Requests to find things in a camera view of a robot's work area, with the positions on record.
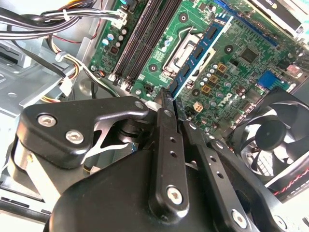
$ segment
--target blue expansion slot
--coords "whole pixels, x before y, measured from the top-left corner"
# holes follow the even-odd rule
[[[240,22],[242,22],[243,24],[247,25],[251,30],[253,30],[254,32],[256,32],[257,34],[259,34],[260,36],[262,36],[266,41],[268,41],[271,45],[273,46],[277,46],[278,43],[269,38],[268,36],[264,35],[264,33],[257,28],[256,26],[252,25],[250,22],[248,22],[247,20],[245,20],[244,18],[240,17],[237,13],[237,11],[234,11],[233,9],[229,8],[229,6],[224,3],[221,0],[214,0],[214,3],[217,3],[218,5],[220,5],[223,9],[225,9],[226,11],[228,11],[231,15],[233,15],[236,19],[238,19]]]
[[[190,76],[203,64],[210,49],[214,46],[222,33],[225,33],[230,27],[232,19],[233,16],[222,13],[214,18],[211,25],[197,43],[196,48],[192,51],[186,63],[182,66],[174,81],[169,86],[173,99],[177,98],[189,81]]]

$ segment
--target white connector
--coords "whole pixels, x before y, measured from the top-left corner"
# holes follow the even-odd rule
[[[124,12],[122,9],[118,9],[117,12],[118,12],[117,15],[120,16],[120,18],[117,19],[117,20],[113,20],[112,21],[112,26],[114,26],[114,27],[116,27],[118,29],[121,29],[127,23],[127,20],[126,20],[127,13]]]

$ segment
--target cable tie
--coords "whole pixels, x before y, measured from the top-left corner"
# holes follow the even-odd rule
[[[69,53],[67,53],[67,52],[58,52],[58,53],[56,54],[56,56],[55,56],[55,60],[56,60],[57,62],[62,62],[63,58],[64,58],[65,56],[67,56],[67,55],[69,55]]]
[[[66,9],[63,9],[62,12],[63,12],[63,18],[64,18],[64,20],[69,21],[69,20],[70,20],[70,16],[68,15],[67,10],[66,10]]]

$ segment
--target fan blade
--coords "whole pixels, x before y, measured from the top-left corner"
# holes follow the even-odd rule
[[[301,105],[297,108],[295,121],[291,126],[290,132],[295,140],[300,140],[309,135],[309,111]]]
[[[272,120],[279,120],[279,119],[275,115],[266,115],[266,116],[258,117],[252,120],[251,122],[248,123],[248,125],[254,125],[254,124],[262,125],[263,123],[272,121]]]
[[[260,154],[261,154],[261,151],[262,151],[262,150],[260,150],[259,153],[257,153],[256,157],[254,158],[254,160],[253,160],[253,162],[252,162],[252,164],[251,164],[251,168],[252,168],[253,170],[255,170],[255,171],[257,171],[257,162],[258,162],[258,160],[259,160],[259,156],[260,156]]]
[[[243,145],[241,146],[240,151],[242,151],[246,146],[248,146],[250,143],[252,143],[255,140],[255,137],[251,137],[250,139],[248,139],[247,141],[245,141],[243,143]]]
[[[274,173],[274,176],[281,173],[284,169],[286,169],[289,165],[287,163],[281,162],[280,159],[275,155],[275,153],[272,153],[272,170]]]
[[[286,153],[293,160],[297,160],[309,151],[309,136],[285,145]]]
[[[270,107],[276,111],[281,122],[288,126],[293,125],[297,116],[298,105],[272,104]]]

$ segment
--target cable bundle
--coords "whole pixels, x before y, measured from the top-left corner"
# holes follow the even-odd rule
[[[92,9],[96,1],[73,1],[59,10],[44,12],[41,15],[19,15],[0,7],[0,23],[8,25],[7,31],[0,31],[0,40],[28,40],[45,37],[72,27],[82,17],[119,19],[115,11]],[[12,27],[28,31],[12,31]]]

